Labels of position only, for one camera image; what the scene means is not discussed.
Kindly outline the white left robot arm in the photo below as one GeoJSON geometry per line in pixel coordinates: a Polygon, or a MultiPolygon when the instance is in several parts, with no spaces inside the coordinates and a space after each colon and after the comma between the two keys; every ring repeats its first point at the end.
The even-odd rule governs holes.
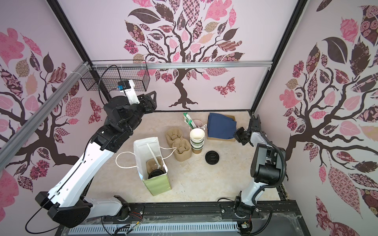
{"type": "Polygon", "coordinates": [[[143,115],[156,110],[156,95],[155,91],[138,95],[137,103],[121,95],[104,105],[107,114],[104,125],[90,138],[84,154],[57,185],[48,192],[39,192],[35,198],[53,221],[74,228],[90,218],[128,217],[129,204],[122,197],[94,200],[82,194],[102,165],[133,135],[143,115]]]}

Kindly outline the white paper takeout bag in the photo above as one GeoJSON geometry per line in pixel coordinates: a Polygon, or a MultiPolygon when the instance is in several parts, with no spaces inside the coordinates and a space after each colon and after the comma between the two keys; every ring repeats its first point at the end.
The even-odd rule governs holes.
{"type": "Polygon", "coordinates": [[[161,151],[163,148],[160,146],[157,137],[145,138],[134,141],[133,152],[125,151],[116,156],[115,163],[119,168],[132,169],[133,167],[124,167],[118,164],[118,158],[122,154],[131,154],[135,157],[136,165],[134,166],[139,174],[140,179],[153,195],[159,195],[172,189],[168,177],[168,168],[165,160],[169,158],[174,151],[175,147],[170,147],[171,153],[164,157],[161,151]]]}

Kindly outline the black cup lid stack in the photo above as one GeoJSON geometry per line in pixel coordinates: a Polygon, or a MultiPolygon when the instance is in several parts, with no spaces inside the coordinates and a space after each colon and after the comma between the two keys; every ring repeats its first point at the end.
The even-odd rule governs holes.
{"type": "Polygon", "coordinates": [[[212,151],[209,151],[205,154],[205,161],[209,165],[215,165],[219,162],[219,160],[220,160],[220,156],[216,151],[212,150],[212,151]]]}

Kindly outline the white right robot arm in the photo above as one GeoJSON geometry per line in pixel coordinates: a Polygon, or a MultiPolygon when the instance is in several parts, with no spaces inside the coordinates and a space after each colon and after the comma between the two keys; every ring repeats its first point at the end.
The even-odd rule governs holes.
{"type": "Polygon", "coordinates": [[[246,217],[257,208],[258,199],[263,191],[276,188],[286,176],[285,151],[270,141],[261,127],[259,116],[251,115],[247,129],[239,128],[234,134],[236,141],[242,145],[255,147],[250,168],[252,177],[248,186],[235,198],[234,211],[239,217],[246,217]]]}

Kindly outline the single white straw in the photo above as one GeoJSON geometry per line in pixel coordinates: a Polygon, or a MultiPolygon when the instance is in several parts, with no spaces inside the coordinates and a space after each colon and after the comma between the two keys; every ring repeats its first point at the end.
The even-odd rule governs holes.
{"type": "Polygon", "coordinates": [[[153,157],[155,163],[157,164],[157,169],[160,169],[160,163],[158,162],[158,160],[157,160],[157,158],[156,158],[154,152],[152,151],[150,145],[147,144],[147,147],[148,147],[148,149],[149,149],[149,151],[150,151],[150,153],[151,153],[151,155],[152,155],[152,157],[153,157]]]}

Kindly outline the single cardboard cup carrier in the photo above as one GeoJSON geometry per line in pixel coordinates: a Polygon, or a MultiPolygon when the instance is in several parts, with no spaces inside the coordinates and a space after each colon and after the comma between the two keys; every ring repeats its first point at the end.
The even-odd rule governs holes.
{"type": "MultiPolygon", "coordinates": [[[[162,159],[157,157],[158,162],[160,163],[160,169],[164,169],[164,165],[162,163],[162,159]]],[[[154,159],[151,158],[146,162],[147,174],[150,174],[153,170],[157,169],[157,164],[155,163],[154,159]]]]}

